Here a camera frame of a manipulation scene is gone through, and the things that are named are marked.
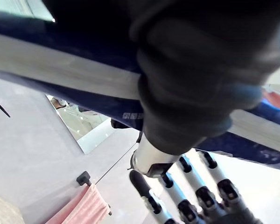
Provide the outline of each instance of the white wall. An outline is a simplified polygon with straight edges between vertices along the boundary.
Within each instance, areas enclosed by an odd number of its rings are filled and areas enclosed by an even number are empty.
[[[40,224],[80,190],[84,170],[101,178],[135,143],[117,130],[84,155],[43,93],[0,80],[0,196],[19,207],[26,224]]]

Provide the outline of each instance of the robotic hand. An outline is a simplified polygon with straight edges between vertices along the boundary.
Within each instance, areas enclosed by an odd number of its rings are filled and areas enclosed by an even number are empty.
[[[196,207],[187,200],[173,177],[169,173],[165,173],[159,177],[159,181],[176,205],[180,219],[185,224],[262,224],[246,207],[238,190],[224,176],[211,155],[207,152],[201,152],[201,156],[217,184],[222,202],[218,203],[216,201],[214,194],[207,188],[189,159],[182,155],[177,165],[195,191],[198,203],[203,211],[198,213]],[[153,193],[139,172],[132,170],[130,180],[158,224],[178,223],[172,218],[165,205]]]

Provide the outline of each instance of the black fabric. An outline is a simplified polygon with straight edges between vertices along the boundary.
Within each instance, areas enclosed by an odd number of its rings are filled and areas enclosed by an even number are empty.
[[[146,74],[143,131],[161,151],[182,154],[226,132],[233,110],[261,100],[260,86],[280,67],[280,0],[142,5],[130,9],[130,35]]]

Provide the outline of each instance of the navy blue fabric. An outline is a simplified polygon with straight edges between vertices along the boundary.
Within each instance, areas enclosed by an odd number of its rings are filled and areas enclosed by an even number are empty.
[[[260,103],[257,107],[247,111],[280,125],[280,109],[277,109],[264,102]]]
[[[113,41],[95,35],[64,33],[54,23],[36,19],[20,18],[9,14],[0,14],[0,34],[48,48],[108,64],[113,67],[141,73],[136,62],[136,47],[131,42]],[[38,89],[60,97],[83,108],[105,114],[138,130],[142,129],[143,109],[138,100],[113,98],[109,96],[74,90],[55,84],[20,78],[13,74],[0,72],[0,78]],[[280,124],[280,110],[261,103],[249,110],[257,116]],[[124,118],[124,114],[137,114],[136,119]],[[208,139],[198,146],[206,151],[224,151],[234,157],[274,165],[280,168],[280,152],[257,144],[253,141],[226,133],[220,137]]]
[[[136,46],[127,40],[94,33],[66,32],[55,23],[0,13],[0,34],[141,73]]]
[[[270,165],[280,169],[280,152],[246,138],[227,132],[216,138],[209,138],[197,146],[204,151],[220,151],[232,154],[233,157],[243,158]]]
[[[30,78],[14,76],[13,74],[8,74],[2,71],[0,71],[0,78],[59,97],[85,109],[97,111],[129,127],[142,130],[143,109],[138,100],[109,97],[75,90],[56,84],[35,81]],[[131,117],[124,118],[125,113],[136,115],[136,119],[131,119]]]

